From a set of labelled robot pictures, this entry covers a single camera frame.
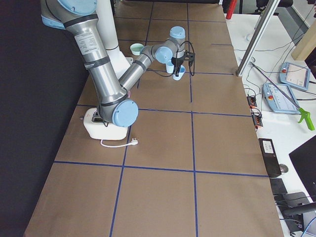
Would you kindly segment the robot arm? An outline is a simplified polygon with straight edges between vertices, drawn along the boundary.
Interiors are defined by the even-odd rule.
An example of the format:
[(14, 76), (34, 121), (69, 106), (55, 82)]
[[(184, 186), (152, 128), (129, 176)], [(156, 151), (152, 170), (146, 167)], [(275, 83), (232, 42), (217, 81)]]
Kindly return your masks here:
[(42, 0), (40, 5), (46, 26), (73, 34), (93, 79), (98, 115), (104, 122), (129, 127), (136, 121), (138, 106), (128, 92), (153, 61), (165, 64), (171, 60), (175, 71), (183, 64), (185, 29), (175, 26), (165, 42), (143, 47), (140, 56), (117, 76), (118, 64), (113, 59), (120, 50), (109, 0)]

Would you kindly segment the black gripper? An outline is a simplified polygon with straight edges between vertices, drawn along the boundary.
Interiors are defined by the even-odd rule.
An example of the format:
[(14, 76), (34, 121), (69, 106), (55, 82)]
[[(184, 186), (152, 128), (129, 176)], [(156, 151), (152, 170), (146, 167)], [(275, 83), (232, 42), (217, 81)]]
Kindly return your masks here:
[(180, 58), (176, 58), (176, 57), (171, 58), (171, 62), (174, 65), (174, 76), (179, 75), (180, 67), (184, 63), (184, 59), (185, 59), (185, 56), (182, 56)]

